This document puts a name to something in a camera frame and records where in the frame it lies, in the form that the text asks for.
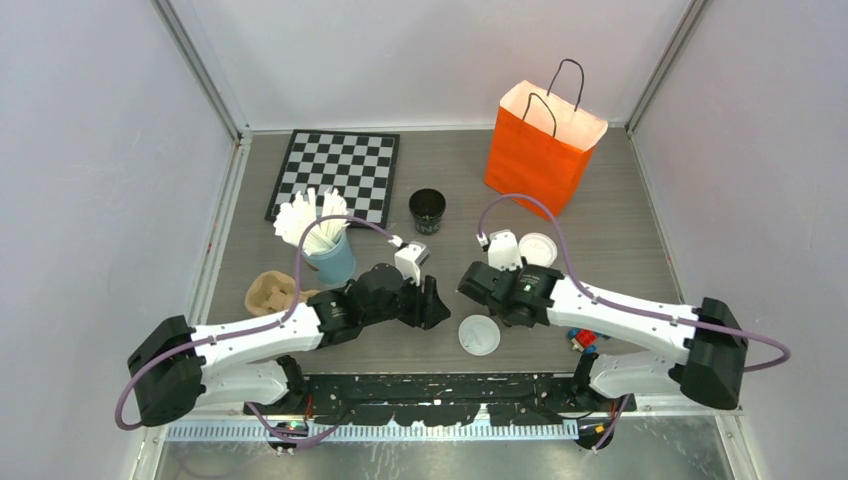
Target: floor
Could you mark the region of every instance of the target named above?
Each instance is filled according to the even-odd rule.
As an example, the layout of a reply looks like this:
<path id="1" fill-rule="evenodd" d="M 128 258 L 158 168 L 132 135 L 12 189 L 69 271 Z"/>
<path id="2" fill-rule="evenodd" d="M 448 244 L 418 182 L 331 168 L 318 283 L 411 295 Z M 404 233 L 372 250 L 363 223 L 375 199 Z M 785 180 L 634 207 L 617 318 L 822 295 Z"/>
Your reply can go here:
<path id="1" fill-rule="evenodd" d="M 468 315 L 485 314 L 484 307 L 455 293 L 468 265 L 485 260 L 474 238 L 482 208 L 497 193 L 482 182 L 492 131 L 404 132 L 398 157 L 388 228 L 405 240 L 426 243 L 432 257 L 424 273 L 439 282 L 442 300 L 452 311 L 438 327 L 422 331 L 400 322 L 369 327 L 355 341 L 295 354 L 305 373 L 440 373 L 572 371 L 578 355 L 569 350 L 562 329 L 504 328 L 499 348 L 485 357 L 466 353 L 457 339 L 459 323 Z M 215 287 L 208 323 L 248 318 L 244 295 L 253 280 L 267 270 L 293 273 L 294 248 L 274 236 L 264 219 L 289 135 L 254 136 L 232 226 Z M 622 129 L 610 129 L 598 144 L 580 187 L 560 215 L 569 251 L 581 279 L 589 284 L 658 302 L 678 297 L 635 155 Z M 407 209 L 417 189 L 442 191 L 448 207 L 442 229 L 420 237 Z M 505 228 L 517 236 L 552 229 L 534 214 L 511 202 L 496 207 L 486 219 L 486 231 Z M 392 262 L 393 250 L 373 232 L 351 229 L 357 275 L 375 263 Z M 560 258 L 555 268 L 564 268 Z M 311 272 L 305 288 L 321 288 Z M 601 341 L 601 353 L 619 354 L 634 347 L 616 340 Z"/>
<path id="2" fill-rule="evenodd" d="M 733 472 L 715 418 L 695 416 L 624 417 L 598 455 L 561 440 L 325 442 L 282 457 L 262 442 L 166 441 L 156 478 L 721 480 Z"/>

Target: white cup lid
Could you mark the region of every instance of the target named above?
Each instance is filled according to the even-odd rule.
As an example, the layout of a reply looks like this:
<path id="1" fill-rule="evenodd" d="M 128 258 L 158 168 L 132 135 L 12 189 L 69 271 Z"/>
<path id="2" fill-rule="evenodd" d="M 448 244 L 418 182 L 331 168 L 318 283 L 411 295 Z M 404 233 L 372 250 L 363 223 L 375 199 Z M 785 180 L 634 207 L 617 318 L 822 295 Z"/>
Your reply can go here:
<path id="1" fill-rule="evenodd" d="M 491 318 L 471 315 L 459 325 L 459 343 L 471 355 L 488 355 L 501 343 L 501 330 Z"/>
<path id="2" fill-rule="evenodd" d="M 550 237 L 541 233 L 528 233 L 518 242 L 518 251 L 530 265 L 550 267 L 556 260 L 556 244 Z"/>

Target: paper bag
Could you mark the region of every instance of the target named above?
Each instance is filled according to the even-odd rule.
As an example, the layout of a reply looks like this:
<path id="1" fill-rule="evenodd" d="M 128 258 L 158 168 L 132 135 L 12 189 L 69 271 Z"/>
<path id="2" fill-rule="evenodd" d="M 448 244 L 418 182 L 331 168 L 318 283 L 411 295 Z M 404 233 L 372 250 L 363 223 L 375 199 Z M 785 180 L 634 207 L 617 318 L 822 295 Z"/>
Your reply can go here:
<path id="1" fill-rule="evenodd" d="M 562 65 L 580 68 L 577 102 L 551 93 Z M 559 215 L 571 199 L 607 122 L 579 108 L 583 67 L 569 58 L 559 64 L 548 90 L 523 81 L 501 98 L 484 181 L 500 193 L 530 195 Z M 545 218 L 525 200 L 519 204 Z"/>

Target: black cup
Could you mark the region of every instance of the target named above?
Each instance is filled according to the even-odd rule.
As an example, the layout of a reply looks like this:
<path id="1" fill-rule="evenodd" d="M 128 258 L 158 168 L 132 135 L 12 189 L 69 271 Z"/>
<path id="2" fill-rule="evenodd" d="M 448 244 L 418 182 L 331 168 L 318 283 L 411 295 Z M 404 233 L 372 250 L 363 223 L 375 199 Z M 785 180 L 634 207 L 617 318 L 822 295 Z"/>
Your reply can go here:
<path id="1" fill-rule="evenodd" d="M 438 190 L 424 188 L 413 193 L 409 197 L 409 212 L 415 219 L 415 230 L 422 235 L 438 232 L 445 206 L 447 206 L 445 196 Z"/>

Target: lid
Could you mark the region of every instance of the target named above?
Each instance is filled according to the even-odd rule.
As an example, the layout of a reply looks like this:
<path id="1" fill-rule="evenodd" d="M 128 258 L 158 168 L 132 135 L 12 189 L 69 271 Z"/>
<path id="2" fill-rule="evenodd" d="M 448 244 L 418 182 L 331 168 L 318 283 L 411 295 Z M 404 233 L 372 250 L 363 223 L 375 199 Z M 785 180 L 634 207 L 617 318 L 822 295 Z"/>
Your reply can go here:
<path id="1" fill-rule="evenodd" d="M 556 244 L 550 237 L 541 233 L 528 233 L 518 242 L 518 251 L 530 265 L 550 267 L 556 260 Z"/>
<path id="2" fill-rule="evenodd" d="M 501 343 L 501 330 L 491 318 L 471 315 L 459 325 L 459 343 L 471 355 L 488 355 Z"/>

